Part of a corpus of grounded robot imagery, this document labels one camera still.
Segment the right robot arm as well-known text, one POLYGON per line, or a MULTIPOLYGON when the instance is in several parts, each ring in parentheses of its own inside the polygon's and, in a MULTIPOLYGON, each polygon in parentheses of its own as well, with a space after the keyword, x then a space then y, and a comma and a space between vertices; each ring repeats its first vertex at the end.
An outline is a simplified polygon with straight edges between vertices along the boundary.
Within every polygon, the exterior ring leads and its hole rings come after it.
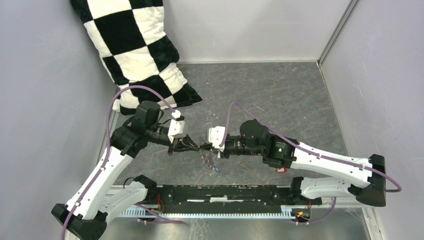
POLYGON ((272 133, 257 120, 247 120, 239 135, 225 133, 224 126, 211 127, 201 150, 219 158, 261 156, 262 162, 278 170, 306 170, 323 174, 321 178, 295 177, 289 199, 302 204, 307 199, 354 197, 372 206, 386 206, 385 158, 379 154, 358 158, 311 147, 303 142, 272 133))

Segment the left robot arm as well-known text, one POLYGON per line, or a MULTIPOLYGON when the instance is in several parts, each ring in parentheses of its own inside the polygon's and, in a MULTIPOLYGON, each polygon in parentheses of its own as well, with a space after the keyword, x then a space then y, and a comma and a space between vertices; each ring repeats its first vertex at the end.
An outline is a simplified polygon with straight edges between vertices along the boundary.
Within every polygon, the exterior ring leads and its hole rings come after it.
POLYGON ((108 224, 126 209, 142 201, 151 204, 156 200, 157 183, 144 175, 137 176, 112 197, 106 197, 121 172, 149 143, 166 146, 172 153, 198 151, 186 134, 181 112, 171 111, 168 127, 161 122, 163 115, 158 103, 143 101, 133 116, 107 134, 104 154, 87 180, 71 199, 57 203, 51 211, 63 226, 63 239, 71 233, 80 240, 98 240, 108 224))

